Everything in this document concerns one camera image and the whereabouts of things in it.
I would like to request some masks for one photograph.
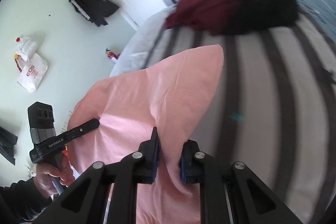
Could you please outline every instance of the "black jacket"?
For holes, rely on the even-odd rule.
[[[51,202],[51,198],[45,199],[37,190],[33,179],[0,187],[0,223],[30,222]]]
[[[108,25],[104,18],[113,15],[119,9],[118,5],[109,0],[69,0],[69,2],[77,12],[98,27]]]

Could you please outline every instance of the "fire extinguisher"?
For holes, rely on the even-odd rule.
[[[106,55],[107,57],[112,60],[114,63],[118,61],[119,55],[116,55],[114,52],[109,50],[108,48],[106,49]]]

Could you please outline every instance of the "pink cloth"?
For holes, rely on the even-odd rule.
[[[120,161],[137,151],[156,126],[157,177],[153,185],[138,185],[137,223],[199,223],[199,185],[181,182],[178,163],[183,144],[214,97],[222,67],[223,50],[214,45],[97,82],[75,107],[68,129],[92,118],[100,119],[100,126],[69,143],[71,164],[81,174],[95,161]]]

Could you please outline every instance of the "striped bedsheet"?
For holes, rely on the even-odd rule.
[[[191,138],[222,165],[245,162],[303,223],[317,223],[335,195],[336,97],[324,70],[336,71],[334,42],[303,11],[291,28],[215,37],[164,30],[168,13],[140,28],[111,76],[221,45],[219,87]]]

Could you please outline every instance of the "black sleeve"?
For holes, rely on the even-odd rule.
[[[32,178],[20,180],[11,187],[0,187],[0,195],[19,223],[32,221],[52,202],[51,198],[42,196]]]

